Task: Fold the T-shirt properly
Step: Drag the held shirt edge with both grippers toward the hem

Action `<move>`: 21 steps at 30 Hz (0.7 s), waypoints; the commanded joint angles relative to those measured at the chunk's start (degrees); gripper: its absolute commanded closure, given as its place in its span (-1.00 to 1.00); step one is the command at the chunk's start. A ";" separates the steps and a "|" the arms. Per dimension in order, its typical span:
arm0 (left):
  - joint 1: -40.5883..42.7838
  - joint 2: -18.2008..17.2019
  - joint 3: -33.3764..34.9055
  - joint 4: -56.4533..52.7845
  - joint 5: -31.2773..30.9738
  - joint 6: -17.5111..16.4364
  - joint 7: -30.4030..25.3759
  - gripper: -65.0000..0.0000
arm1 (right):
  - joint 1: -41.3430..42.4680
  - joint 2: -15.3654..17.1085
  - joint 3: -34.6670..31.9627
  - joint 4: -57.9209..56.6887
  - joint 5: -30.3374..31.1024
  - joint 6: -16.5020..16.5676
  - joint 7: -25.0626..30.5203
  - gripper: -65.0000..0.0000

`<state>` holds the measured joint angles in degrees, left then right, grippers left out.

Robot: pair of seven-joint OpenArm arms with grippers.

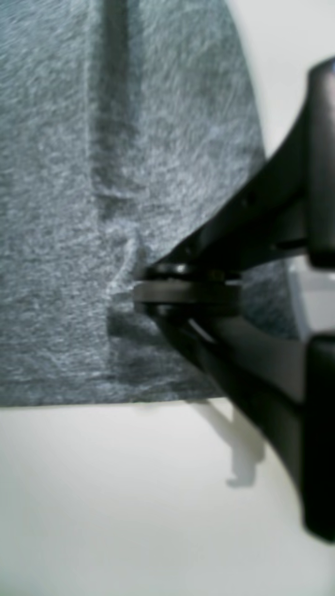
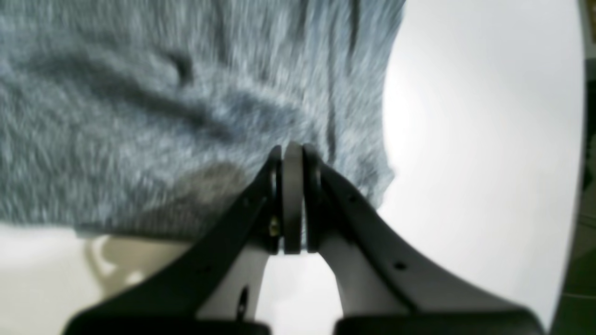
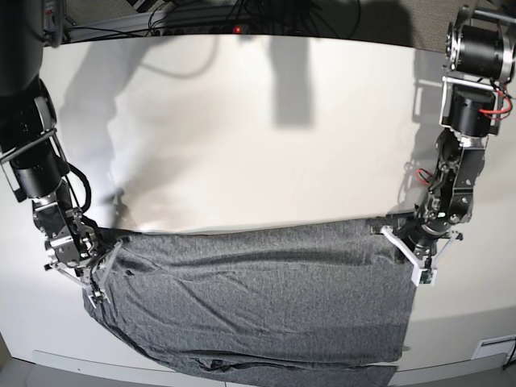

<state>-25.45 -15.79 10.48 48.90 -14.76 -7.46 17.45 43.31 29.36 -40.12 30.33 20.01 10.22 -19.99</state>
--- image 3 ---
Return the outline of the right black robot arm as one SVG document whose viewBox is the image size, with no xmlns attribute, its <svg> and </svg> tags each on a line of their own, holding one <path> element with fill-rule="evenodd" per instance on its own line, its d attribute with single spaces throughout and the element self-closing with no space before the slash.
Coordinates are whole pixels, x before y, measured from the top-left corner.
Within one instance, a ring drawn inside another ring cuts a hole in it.
<svg viewBox="0 0 516 387">
<path fill-rule="evenodd" d="M 35 227 L 45 237 L 56 270 L 83 288 L 93 306 L 107 301 L 106 279 L 122 242 L 107 244 L 84 213 L 91 203 L 85 175 L 70 164 L 56 136 L 56 111 L 40 79 L 44 47 L 60 46 L 65 4 L 44 30 L 44 2 L 1 3 L 1 166 L 9 166 L 18 202 L 32 202 Z"/>
</svg>

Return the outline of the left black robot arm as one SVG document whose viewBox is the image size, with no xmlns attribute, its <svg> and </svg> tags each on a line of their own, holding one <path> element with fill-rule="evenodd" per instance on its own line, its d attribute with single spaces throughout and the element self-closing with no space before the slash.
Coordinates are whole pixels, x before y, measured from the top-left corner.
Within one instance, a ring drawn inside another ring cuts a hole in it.
<svg viewBox="0 0 516 387">
<path fill-rule="evenodd" d="M 426 186 L 422 201 L 397 225 L 379 230 L 412 264 L 416 286 L 435 283 L 440 259 L 462 239 L 454 227 L 472 217 L 488 139 L 514 111 L 507 86 L 515 75 L 515 9 L 504 2 L 492 9 L 462 6 L 445 53 L 435 171 L 416 172 Z"/>
</svg>

